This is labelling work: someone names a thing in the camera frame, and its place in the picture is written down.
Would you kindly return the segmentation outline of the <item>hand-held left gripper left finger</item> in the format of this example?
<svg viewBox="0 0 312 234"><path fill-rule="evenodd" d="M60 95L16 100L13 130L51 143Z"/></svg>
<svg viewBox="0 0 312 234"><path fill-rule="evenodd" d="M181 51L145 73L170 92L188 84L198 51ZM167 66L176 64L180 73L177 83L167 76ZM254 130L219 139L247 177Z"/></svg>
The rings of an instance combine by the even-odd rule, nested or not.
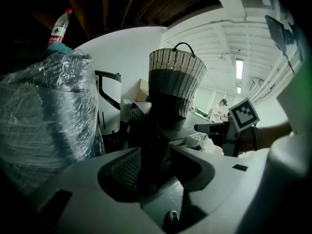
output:
<svg viewBox="0 0 312 234"><path fill-rule="evenodd" d="M31 194L58 234L164 234L143 211L136 190L139 147L70 165Z"/></svg>

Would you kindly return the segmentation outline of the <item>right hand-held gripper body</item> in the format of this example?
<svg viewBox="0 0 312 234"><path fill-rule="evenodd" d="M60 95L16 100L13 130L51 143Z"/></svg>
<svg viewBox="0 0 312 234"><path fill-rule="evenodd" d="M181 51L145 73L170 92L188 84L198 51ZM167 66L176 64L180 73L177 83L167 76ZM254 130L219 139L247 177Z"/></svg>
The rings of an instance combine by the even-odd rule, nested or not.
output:
<svg viewBox="0 0 312 234"><path fill-rule="evenodd" d="M242 131L256 125L260 119L249 98L229 108L232 120L222 144L224 156L238 157L240 152L239 136Z"/></svg>

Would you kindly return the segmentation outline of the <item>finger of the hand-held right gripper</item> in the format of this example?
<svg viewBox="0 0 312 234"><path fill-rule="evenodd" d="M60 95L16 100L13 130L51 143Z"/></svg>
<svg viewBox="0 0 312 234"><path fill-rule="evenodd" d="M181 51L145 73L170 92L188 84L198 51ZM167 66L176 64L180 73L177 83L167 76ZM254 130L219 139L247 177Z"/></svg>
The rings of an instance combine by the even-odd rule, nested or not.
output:
<svg viewBox="0 0 312 234"><path fill-rule="evenodd" d="M210 133L208 138L212 140L215 146L222 146L226 143L226 134Z"/></svg>
<svg viewBox="0 0 312 234"><path fill-rule="evenodd" d="M195 124L194 130L206 134L227 134L230 123Z"/></svg>

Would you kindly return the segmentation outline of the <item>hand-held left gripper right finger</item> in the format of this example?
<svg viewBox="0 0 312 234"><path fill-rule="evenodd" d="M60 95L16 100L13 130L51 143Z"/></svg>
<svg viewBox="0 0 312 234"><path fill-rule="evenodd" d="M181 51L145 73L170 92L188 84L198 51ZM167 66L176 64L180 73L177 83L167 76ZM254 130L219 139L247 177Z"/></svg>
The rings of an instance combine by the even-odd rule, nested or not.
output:
<svg viewBox="0 0 312 234"><path fill-rule="evenodd" d="M264 172L269 150L252 159L171 148L171 165L182 184L181 229L237 229Z"/></svg>

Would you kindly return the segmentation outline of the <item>person's right forearm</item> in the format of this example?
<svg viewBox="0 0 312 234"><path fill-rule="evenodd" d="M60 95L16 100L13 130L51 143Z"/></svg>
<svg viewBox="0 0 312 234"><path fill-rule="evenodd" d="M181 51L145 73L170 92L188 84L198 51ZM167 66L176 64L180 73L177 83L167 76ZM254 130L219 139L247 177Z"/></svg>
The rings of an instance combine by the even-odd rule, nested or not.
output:
<svg viewBox="0 0 312 234"><path fill-rule="evenodd" d="M270 148L277 139L288 136L291 132L292 128L287 121L269 127L249 127L240 133L238 139L240 152L258 151L264 148Z"/></svg>

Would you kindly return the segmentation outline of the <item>long ceiling light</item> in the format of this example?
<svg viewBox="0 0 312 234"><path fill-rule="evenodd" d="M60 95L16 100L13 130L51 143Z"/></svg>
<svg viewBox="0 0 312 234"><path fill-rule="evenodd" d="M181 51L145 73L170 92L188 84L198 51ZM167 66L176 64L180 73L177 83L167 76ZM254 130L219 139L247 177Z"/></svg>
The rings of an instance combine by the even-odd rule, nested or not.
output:
<svg viewBox="0 0 312 234"><path fill-rule="evenodd" d="M244 61L242 59L237 58L235 60L235 65L236 65L236 78L237 79L242 79Z"/></svg>

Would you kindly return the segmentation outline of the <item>woven two-tone laundry basket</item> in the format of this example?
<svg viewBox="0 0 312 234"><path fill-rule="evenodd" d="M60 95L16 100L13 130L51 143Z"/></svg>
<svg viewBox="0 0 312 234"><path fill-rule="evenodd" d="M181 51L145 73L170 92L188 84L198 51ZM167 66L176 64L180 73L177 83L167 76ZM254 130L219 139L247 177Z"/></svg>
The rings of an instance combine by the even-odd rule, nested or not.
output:
<svg viewBox="0 0 312 234"><path fill-rule="evenodd" d="M191 100L207 67L185 42L162 48L149 55L149 98L154 110L171 117L186 118Z"/></svg>

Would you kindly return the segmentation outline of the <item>person's left shoe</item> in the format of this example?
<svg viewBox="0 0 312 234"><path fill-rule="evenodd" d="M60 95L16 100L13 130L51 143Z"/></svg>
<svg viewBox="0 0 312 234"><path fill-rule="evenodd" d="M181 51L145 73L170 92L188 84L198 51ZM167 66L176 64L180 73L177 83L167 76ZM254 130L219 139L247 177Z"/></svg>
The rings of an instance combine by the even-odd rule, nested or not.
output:
<svg viewBox="0 0 312 234"><path fill-rule="evenodd" d="M167 233L176 233L179 226L179 216L174 210L167 212L164 220L163 229Z"/></svg>

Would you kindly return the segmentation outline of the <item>large brown cardboard box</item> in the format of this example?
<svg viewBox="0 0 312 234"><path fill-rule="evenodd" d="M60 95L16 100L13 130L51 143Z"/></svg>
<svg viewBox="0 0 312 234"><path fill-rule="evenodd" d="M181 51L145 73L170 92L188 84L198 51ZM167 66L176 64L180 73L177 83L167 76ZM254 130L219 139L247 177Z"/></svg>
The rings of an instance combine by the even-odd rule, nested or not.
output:
<svg viewBox="0 0 312 234"><path fill-rule="evenodd" d="M148 81L140 79L139 89L136 94L135 101L138 102L147 102L149 100L149 85Z"/></svg>

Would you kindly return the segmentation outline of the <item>person's green shirt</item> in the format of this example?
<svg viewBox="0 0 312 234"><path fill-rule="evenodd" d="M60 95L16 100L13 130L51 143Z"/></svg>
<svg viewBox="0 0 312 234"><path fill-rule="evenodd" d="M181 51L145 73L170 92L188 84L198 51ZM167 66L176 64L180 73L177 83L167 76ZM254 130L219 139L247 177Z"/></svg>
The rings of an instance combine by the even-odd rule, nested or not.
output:
<svg viewBox="0 0 312 234"><path fill-rule="evenodd" d="M296 83L301 90L312 89L312 53L304 56L303 62L296 75Z"/></svg>

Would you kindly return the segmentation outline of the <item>small white container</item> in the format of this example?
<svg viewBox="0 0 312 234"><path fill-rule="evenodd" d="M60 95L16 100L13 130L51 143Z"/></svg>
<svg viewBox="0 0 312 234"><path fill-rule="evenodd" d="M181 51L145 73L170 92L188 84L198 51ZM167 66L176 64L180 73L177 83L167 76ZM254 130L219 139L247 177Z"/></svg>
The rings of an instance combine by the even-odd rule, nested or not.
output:
<svg viewBox="0 0 312 234"><path fill-rule="evenodd" d="M127 123L132 117L133 101L123 98L121 102L120 120Z"/></svg>

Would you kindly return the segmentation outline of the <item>plastic-wrapped appliance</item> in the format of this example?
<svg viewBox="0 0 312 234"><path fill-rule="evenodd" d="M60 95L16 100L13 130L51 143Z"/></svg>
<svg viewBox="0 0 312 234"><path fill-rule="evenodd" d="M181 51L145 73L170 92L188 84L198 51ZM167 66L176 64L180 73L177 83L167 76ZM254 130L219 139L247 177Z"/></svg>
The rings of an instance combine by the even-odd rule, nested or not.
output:
<svg viewBox="0 0 312 234"><path fill-rule="evenodd" d="M104 153L91 61L56 52L0 79L0 169L23 195Z"/></svg>

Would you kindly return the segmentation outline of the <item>blue cloth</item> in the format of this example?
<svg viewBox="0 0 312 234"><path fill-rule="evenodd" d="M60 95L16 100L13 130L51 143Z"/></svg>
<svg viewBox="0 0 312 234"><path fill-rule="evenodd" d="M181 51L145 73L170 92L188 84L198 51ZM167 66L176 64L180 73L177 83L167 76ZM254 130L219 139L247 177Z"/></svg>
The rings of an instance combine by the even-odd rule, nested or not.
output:
<svg viewBox="0 0 312 234"><path fill-rule="evenodd" d="M53 43L48 46L48 56L63 56L73 52L73 49L63 43Z"/></svg>

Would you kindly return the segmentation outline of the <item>clear water bottle red label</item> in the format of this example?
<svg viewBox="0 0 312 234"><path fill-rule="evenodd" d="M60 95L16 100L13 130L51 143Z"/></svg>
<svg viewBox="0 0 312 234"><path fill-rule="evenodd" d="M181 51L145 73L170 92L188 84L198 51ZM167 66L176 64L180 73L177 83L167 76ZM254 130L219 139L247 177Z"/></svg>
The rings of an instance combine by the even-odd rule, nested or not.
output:
<svg viewBox="0 0 312 234"><path fill-rule="evenodd" d="M72 8L67 8L65 13L63 13L54 24L54 27L52 29L48 46L54 44L54 43L62 43L66 29L69 24L70 15L73 12Z"/></svg>

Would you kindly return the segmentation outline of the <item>black device on mount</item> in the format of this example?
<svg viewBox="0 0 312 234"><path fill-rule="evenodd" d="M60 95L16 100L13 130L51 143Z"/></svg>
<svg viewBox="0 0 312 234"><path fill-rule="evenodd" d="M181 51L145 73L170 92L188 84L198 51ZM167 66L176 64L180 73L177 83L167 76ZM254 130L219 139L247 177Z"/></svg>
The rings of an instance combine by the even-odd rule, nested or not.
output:
<svg viewBox="0 0 312 234"><path fill-rule="evenodd" d="M295 24L290 24L289 27L286 28L284 24L274 19L269 15L264 16L265 21L267 23L271 39L274 41L276 47L282 52L282 55L287 59L289 66L290 60L288 57L287 46L295 44L299 51L299 60L302 61L302 51L299 46L299 29Z"/></svg>

